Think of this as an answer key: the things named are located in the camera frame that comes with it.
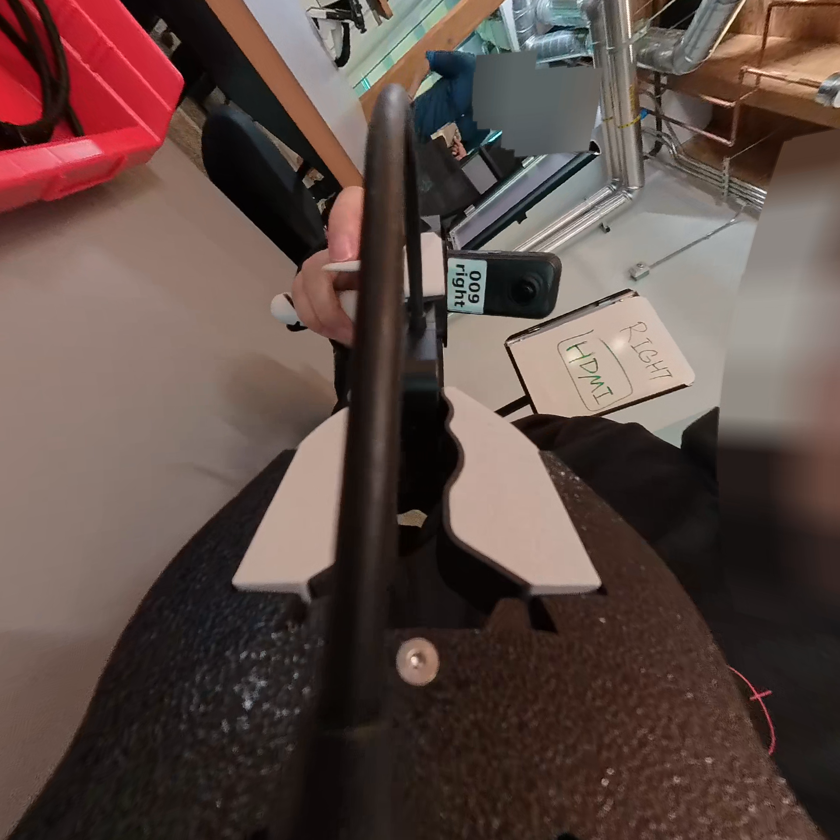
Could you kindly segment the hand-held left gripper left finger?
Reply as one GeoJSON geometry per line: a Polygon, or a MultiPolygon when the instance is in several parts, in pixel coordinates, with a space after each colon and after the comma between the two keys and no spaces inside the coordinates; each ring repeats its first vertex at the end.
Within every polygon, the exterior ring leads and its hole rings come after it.
{"type": "Polygon", "coordinates": [[[345,407],[300,442],[234,573],[236,590],[311,602],[312,580],[335,557],[348,418],[345,407]]]}

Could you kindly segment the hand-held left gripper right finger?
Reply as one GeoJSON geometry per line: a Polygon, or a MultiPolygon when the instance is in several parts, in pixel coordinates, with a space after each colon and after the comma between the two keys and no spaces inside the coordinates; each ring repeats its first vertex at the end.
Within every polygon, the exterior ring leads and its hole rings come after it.
{"type": "Polygon", "coordinates": [[[597,591],[602,579],[537,445],[459,389],[446,386],[443,397],[457,450],[442,498],[454,544],[527,595],[597,591]]]}

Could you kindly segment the red storage bin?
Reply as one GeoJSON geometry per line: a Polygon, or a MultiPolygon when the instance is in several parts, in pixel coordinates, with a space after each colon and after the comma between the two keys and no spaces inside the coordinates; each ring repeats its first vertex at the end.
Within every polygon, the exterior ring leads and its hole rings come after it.
{"type": "Polygon", "coordinates": [[[82,135],[61,121],[47,143],[2,150],[2,213],[85,191],[149,161],[183,90],[181,74],[122,2],[46,5],[82,135]]]}

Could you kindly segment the person's right forearm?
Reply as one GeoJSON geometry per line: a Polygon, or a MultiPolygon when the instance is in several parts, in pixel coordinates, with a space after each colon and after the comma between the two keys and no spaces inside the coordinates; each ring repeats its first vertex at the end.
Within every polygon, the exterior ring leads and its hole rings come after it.
{"type": "Polygon", "coordinates": [[[333,357],[333,386],[336,403],[331,414],[336,414],[347,407],[351,393],[351,378],[354,351],[352,347],[330,340],[333,357]]]}

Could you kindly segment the person's right hand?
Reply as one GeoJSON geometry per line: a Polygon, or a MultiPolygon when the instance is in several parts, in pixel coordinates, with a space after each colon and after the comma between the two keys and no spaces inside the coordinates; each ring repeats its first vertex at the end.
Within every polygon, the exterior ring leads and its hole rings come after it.
{"type": "Polygon", "coordinates": [[[358,272],[334,272],[327,265],[357,260],[360,256],[364,189],[349,186],[338,195],[329,216],[328,246],[310,256],[291,287],[291,299],[299,321],[330,341],[350,347],[354,322],[344,310],[342,294],[357,291],[358,272]]]}

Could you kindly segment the black framed panel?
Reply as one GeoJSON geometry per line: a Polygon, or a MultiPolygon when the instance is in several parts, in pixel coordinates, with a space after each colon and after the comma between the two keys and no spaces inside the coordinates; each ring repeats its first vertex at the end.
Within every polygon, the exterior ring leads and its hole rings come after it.
{"type": "Polygon", "coordinates": [[[487,245],[512,224],[524,222],[530,209],[600,154],[597,143],[591,142],[590,148],[583,152],[535,157],[449,229],[448,246],[453,250],[478,250],[487,245]]]}

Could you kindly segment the metal floor conduit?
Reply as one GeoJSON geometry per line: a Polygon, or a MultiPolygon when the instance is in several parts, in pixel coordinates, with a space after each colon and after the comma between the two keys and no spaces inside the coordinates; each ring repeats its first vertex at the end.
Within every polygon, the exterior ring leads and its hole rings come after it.
{"type": "Polygon", "coordinates": [[[646,263],[646,262],[637,262],[631,265],[628,268],[627,275],[630,280],[632,281],[639,281],[648,277],[651,271],[655,268],[658,268],[665,263],[669,262],[670,260],[685,254],[686,252],[692,250],[693,248],[705,244],[710,239],[718,236],[719,234],[727,231],[729,228],[739,224],[743,220],[743,213],[736,213],[733,215],[727,222],[718,225],[717,227],[713,228],[708,233],[695,238],[688,243],[668,252],[665,255],[662,255],[655,259],[653,262],[646,263]]]}

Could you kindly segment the small whiteboard sign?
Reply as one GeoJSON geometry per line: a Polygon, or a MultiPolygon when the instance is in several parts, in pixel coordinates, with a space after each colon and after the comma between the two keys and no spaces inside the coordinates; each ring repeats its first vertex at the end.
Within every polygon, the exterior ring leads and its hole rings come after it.
{"type": "Polygon", "coordinates": [[[603,417],[695,380],[649,300],[630,289],[517,332],[505,349],[536,414],[603,417]]]}

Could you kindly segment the wood-edged table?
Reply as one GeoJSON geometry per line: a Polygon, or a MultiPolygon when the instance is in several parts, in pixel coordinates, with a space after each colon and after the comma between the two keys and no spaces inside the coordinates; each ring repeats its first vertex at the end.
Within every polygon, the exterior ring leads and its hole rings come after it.
{"type": "Polygon", "coordinates": [[[429,50],[454,49],[476,26],[467,24],[467,2],[459,2],[370,90],[357,95],[298,2],[207,5],[341,187],[362,184],[368,122],[382,89],[390,83],[409,89],[429,50]]]}

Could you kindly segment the black office chair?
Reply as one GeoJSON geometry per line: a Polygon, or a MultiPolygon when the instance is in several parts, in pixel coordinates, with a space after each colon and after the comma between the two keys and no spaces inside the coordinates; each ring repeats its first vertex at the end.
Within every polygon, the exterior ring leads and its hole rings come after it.
{"type": "Polygon", "coordinates": [[[211,111],[202,159],[211,183],[297,268],[327,248],[315,195],[247,114],[229,105],[211,111]]]}

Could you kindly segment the silver vertical duct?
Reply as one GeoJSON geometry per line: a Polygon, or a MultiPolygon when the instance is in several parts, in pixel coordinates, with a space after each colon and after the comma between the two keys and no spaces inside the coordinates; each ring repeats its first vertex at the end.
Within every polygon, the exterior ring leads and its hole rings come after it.
{"type": "Polygon", "coordinates": [[[578,2],[593,36],[595,67],[601,73],[603,156],[607,183],[568,213],[521,243],[518,251],[558,251],[630,206],[645,185],[641,112],[637,98],[631,4],[578,2]]]}

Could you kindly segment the silver flexible duct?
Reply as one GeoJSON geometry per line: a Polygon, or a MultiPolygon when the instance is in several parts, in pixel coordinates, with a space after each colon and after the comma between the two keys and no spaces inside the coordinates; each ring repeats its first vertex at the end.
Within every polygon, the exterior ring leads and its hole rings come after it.
{"type": "Polygon", "coordinates": [[[744,1],[702,1],[686,29],[647,27],[636,42],[637,67],[667,76],[696,70],[719,46],[744,1]]]}

